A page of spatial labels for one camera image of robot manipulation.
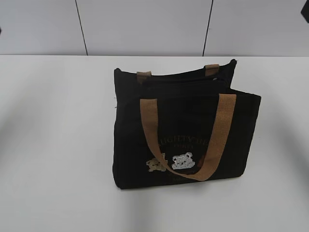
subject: white bear print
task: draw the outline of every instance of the white bear print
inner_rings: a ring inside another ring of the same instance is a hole
[[[173,156],[173,161],[175,162],[172,164],[172,168],[175,169],[186,169],[192,168],[195,165],[195,162],[191,159],[192,153],[187,152],[180,156]]]

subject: logo print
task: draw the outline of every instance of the logo print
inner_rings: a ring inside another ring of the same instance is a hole
[[[187,152],[180,156],[173,156],[173,161],[175,162],[172,164],[172,168],[175,169],[187,169],[192,168],[195,165],[195,162],[191,159],[192,153]]]
[[[165,159],[165,153],[162,153],[162,156],[163,156],[163,159],[167,162],[167,160]],[[162,171],[162,172],[166,171],[166,168],[163,167],[162,164],[156,158],[153,158],[147,161],[146,164],[149,167],[149,170],[148,170],[149,172],[153,172],[155,170]]]

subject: bag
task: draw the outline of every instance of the bag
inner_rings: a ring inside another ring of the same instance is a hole
[[[121,189],[241,176],[261,97],[230,88],[236,61],[180,74],[114,71]]]

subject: tan handle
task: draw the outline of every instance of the tan handle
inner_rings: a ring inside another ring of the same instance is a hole
[[[205,65],[205,76],[210,76],[216,74],[220,69],[219,64],[208,64]]]
[[[219,94],[216,118],[211,139],[201,169],[195,174],[182,174],[172,170],[161,155],[158,142],[157,99],[141,99],[140,115],[147,144],[157,160],[170,172],[189,179],[207,180],[217,169],[231,128],[236,94]]]

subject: black fabric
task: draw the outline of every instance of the black fabric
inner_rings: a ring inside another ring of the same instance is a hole
[[[194,174],[206,154],[219,93],[237,100],[225,149],[215,173],[208,179],[243,174],[253,137],[261,97],[230,88],[236,61],[205,77],[205,68],[166,76],[151,76],[143,84],[135,73],[114,71],[117,114],[114,126],[113,176],[121,189],[196,182],[169,171],[148,171],[154,156],[148,148],[140,119],[140,99],[158,99],[158,139],[172,168],[173,157],[191,152],[195,165],[177,172]]]

